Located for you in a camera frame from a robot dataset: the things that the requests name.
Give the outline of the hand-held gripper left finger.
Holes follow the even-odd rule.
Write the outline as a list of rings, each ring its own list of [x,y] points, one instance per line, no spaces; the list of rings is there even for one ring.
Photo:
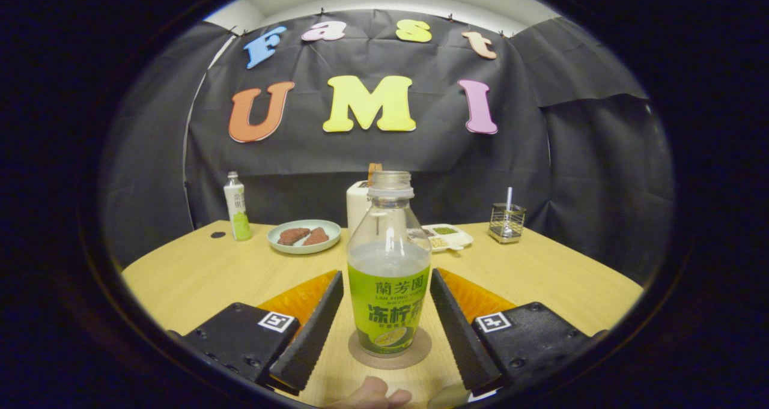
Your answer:
[[[257,307],[231,303],[180,341],[221,371],[297,395],[315,369],[343,294],[342,274],[331,270]]]

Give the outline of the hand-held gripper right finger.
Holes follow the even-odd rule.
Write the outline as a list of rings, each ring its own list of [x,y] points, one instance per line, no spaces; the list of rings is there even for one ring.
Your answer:
[[[464,387],[513,393],[560,371],[595,341],[540,302],[517,306],[444,268],[432,270],[430,294]]]

